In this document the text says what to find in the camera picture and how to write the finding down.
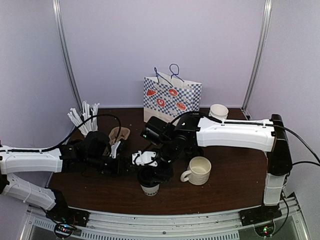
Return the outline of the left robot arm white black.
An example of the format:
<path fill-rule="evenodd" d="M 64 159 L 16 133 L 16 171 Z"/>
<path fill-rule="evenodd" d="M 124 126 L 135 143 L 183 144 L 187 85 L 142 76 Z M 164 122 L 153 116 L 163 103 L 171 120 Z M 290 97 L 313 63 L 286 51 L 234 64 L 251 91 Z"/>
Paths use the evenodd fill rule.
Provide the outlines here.
<path fill-rule="evenodd" d="M 107 135 L 91 131 L 83 140 L 49 148 L 0 147 L 0 193 L 44 209 L 67 222 L 72 218 L 62 192 L 37 186 L 17 177 L 19 172 L 83 172 L 87 168 L 111 177 L 137 172 L 130 157 L 120 155 L 124 140 L 111 144 Z"/>

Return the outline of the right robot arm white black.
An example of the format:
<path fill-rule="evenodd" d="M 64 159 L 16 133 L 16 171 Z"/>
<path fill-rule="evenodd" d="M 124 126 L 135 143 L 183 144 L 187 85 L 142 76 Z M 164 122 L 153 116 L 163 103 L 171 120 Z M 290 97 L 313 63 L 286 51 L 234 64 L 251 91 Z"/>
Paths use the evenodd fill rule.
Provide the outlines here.
<path fill-rule="evenodd" d="M 280 115 L 263 120 L 219 120 L 199 111 L 189 111 L 171 122 L 152 116 L 141 136 L 161 147 L 139 151 L 132 163 L 142 166 L 141 185 L 148 188 L 165 183 L 173 176 L 172 163 L 186 149 L 224 146 L 248 148 L 267 153 L 267 174 L 261 206 L 242 210 L 244 220 L 270 220 L 280 216 L 280 198 L 286 176 L 293 168 L 288 138 Z"/>

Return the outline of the black coffee cup lid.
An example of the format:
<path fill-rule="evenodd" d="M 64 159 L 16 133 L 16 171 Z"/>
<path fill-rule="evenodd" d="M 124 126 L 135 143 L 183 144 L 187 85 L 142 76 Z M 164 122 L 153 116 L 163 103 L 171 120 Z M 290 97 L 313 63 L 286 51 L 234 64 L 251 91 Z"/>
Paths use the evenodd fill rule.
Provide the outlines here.
<path fill-rule="evenodd" d="M 155 187 L 161 182 L 156 179 L 155 172 L 152 167 L 144 167 L 139 170 L 137 174 L 137 180 L 140 185 L 147 188 Z"/>

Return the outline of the brown cardboard cup carrier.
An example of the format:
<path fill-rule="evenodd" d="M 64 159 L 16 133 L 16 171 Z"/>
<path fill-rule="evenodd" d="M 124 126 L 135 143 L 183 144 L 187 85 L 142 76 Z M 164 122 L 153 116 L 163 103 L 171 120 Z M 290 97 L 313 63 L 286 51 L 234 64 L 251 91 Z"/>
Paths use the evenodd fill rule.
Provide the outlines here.
<path fill-rule="evenodd" d="M 119 140 L 126 141 L 130 136 L 131 130 L 126 127 L 115 127 L 109 133 L 109 144 L 112 146 Z"/>

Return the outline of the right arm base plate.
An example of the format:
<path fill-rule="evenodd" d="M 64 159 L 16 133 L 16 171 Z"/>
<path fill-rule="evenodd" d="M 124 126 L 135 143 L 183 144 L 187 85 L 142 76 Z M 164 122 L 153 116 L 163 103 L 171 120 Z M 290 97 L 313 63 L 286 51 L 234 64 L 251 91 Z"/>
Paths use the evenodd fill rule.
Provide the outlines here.
<path fill-rule="evenodd" d="M 255 225 L 282 216 L 280 207 L 261 205 L 254 208 L 244 209 L 239 212 L 242 226 Z"/>

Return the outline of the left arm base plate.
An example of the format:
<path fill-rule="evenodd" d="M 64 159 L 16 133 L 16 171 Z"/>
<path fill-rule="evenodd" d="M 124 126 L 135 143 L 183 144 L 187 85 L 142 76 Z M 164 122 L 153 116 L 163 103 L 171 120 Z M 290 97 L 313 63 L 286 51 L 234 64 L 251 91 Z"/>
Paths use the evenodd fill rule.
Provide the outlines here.
<path fill-rule="evenodd" d="M 72 227 L 86 227 L 90 216 L 88 211 L 70 207 L 54 207 L 44 212 L 45 216 L 54 223 L 68 224 Z"/>

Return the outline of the white paper coffee cup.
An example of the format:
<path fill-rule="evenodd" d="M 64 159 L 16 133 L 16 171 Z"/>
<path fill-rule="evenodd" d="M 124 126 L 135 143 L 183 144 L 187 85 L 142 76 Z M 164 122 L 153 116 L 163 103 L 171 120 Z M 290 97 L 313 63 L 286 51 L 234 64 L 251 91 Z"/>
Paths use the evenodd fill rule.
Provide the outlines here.
<path fill-rule="evenodd" d="M 158 191 L 159 191 L 159 188 L 160 188 L 160 185 L 157 184 L 155 186 L 144 186 L 144 185 L 141 185 L 141 189 L 142 191 L 144 192 L 144 194 L 148 197 L 153 197 L 155 196 Z"/>

